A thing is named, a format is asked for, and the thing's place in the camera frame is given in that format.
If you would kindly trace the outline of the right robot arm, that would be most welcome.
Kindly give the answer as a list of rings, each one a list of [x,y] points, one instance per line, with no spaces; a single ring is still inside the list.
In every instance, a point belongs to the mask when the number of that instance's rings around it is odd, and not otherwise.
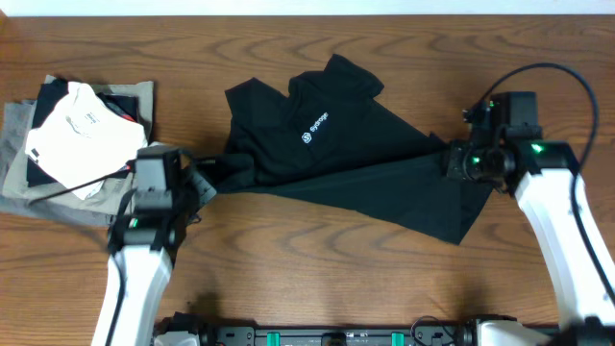
[[[530,223],[553,284],[559,330],[547,335],[508,317],[479,317],[461,345],[611,345],[614,262],[589,209],[570,145],[543,139],[535,115],[465,111],[470,135],[454,140],[447,177],[511,195]]]

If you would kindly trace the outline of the black t-shirt with logo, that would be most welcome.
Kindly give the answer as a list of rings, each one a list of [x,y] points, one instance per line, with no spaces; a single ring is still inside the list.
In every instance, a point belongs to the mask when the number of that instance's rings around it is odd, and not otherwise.
[[[268,193],[354,210],[458,244],[489,185],[444,175],[447,146],[382,106],[382,82],[334,55],[321,71],[280,92],[250,79],[225,93],[231,129],[224,151],[203,162],[223,193]]]

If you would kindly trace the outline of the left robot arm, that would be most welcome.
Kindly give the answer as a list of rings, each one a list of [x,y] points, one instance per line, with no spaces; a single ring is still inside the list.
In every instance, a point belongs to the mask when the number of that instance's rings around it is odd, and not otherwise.
[[[136,186],[108,228],[108,277],[93,345],[148,345],[189,225],[216,189],[185,149],[137,151]]]

